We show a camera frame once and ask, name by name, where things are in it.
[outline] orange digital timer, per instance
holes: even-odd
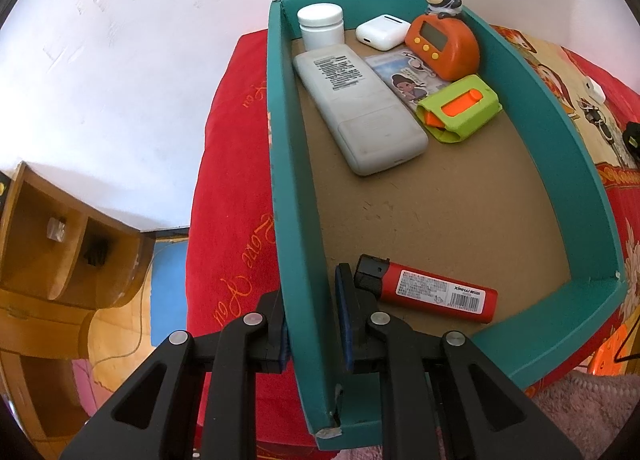
[[[478,41],[462,20],[439,20],[436,14],[423,14],[415,18],[404,42],[445,81],[478,72]]]

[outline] white remote control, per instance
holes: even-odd
[[[299,54],[294,66],[356,174],[389,169],[426,149],[427,135],[409,110],[347,45]]]

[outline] white plastic jar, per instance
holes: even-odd
[[[314,3],[298,11],[305,50],[344,43],[342,7],[334,3]]]

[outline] label on remote control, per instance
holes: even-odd
[[[330,55],[316,59],[314,64],[329,79],[333,90],[343,90],[355,86],[364,79],[349,58],[345,55]]]

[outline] green plastic case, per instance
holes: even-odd
[[[442,108],[469,90],[478,90],[482,99],[454,117],[449,117]],[[484,126],[502,109],[498,95],[477,75],[472,74],[453,82],[439,92],[425,97],[418,103],[415,115],[440,142],[461,142]],[[444,124],[444,129],[424,123],[426,112],[431,112]]]

